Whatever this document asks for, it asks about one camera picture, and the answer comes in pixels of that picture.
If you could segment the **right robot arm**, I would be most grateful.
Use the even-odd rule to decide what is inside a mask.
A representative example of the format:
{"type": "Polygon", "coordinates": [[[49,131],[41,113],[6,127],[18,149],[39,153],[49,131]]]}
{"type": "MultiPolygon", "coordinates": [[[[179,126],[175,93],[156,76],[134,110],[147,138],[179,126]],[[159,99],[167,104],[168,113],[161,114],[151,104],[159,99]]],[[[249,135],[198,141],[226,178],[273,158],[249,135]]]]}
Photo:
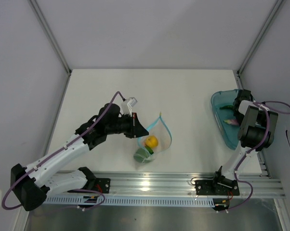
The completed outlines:
{"type": "Polygon", "coordinates": [[[216,194],[222,194],[228,187],[233,188],[250,159],[274,141],[278,113],[254,101],[249,90],[237,91],[232,110],[240,126],[238,145],[226,164],[214,173],[211,190],[216,194]]]}

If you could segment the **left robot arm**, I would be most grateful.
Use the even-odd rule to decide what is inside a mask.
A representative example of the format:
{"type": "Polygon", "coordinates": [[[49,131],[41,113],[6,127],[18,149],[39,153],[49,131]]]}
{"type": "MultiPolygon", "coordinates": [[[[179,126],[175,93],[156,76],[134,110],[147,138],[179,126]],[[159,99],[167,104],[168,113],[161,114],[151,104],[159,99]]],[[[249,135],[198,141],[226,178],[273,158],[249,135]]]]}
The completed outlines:
{"type": "Polygon", "coordinates": [[[66,191],[89,193],[95,188],[96,177],[87,168],[55,176],[62,167],[105,142],[109,135],[124,134],[129,139],[147,136],[135,112],[120,113],[120,107],[107,103],[97,115],[83,123],[69,140],[57,151],[22,166],[11,169],[10,185],[20,206],[32,211],[53,196],[66,191]]]}

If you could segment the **yellow bell pepper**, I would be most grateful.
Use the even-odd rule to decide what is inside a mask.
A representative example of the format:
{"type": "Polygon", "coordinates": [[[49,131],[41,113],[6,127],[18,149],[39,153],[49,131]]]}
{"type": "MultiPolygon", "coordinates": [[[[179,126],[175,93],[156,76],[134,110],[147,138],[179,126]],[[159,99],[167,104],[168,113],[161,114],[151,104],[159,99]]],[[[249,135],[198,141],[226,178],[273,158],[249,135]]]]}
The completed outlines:
{"type": "Polygon", "coordinates": [[[152,136],[148,136],[145,139],[144,144],[145,144],[146,147],[154,149],[154,148],[158,147],[159,141],[158,141],[158,139],[155,136],[152,135],[152,136]]]}

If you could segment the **green bell pepper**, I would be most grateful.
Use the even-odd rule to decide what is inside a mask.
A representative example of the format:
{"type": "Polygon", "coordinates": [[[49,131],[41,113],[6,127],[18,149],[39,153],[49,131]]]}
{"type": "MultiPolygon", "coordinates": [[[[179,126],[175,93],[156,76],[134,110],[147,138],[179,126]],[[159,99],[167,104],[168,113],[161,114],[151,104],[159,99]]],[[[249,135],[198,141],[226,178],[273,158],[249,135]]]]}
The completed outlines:
{"type": "Polygon", "coordinates": [[[133,155],[133,158],[138,163],[149,163],[151,162],[151,154],[148,150],[139,148],[133,155]]]}

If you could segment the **purple eggplant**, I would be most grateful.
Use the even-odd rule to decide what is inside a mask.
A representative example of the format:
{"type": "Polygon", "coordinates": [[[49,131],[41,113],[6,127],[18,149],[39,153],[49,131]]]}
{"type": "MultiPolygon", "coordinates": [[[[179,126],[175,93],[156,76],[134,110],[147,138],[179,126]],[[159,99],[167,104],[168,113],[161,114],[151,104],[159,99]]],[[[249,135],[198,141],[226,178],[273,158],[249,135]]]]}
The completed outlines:
{"type": "Polygon", "coordinates": [[[239,126],[239,122],[236,119],[225,119],[224,123],[232,126],[239,126]]]}

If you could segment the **clear zip top bag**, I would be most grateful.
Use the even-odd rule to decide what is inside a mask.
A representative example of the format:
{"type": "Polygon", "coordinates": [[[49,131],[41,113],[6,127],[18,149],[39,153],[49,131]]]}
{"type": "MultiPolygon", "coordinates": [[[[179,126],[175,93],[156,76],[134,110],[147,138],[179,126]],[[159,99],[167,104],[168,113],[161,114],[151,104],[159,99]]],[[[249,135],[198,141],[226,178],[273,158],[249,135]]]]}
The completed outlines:
{"type": "Polygon", "coordinates": [[[153,162],[159,155],[168,150],[172,144],[172,134],[162,117],[162,113],[146,130],[149,134],[137,139],[136,149],[133,154],[137,168],[153,162]]]}

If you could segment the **green chili pepper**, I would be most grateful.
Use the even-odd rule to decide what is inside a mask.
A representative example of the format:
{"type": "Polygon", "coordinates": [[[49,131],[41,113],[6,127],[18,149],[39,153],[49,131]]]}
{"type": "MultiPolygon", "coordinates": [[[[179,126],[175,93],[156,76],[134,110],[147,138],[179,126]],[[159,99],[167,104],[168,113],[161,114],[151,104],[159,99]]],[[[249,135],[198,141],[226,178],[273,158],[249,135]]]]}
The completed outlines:
{"type": "Polygon", "coordinates": [[[220,110],[234,110],[234,106],[233,105],[225,105],[220,107],[220,110]]]}

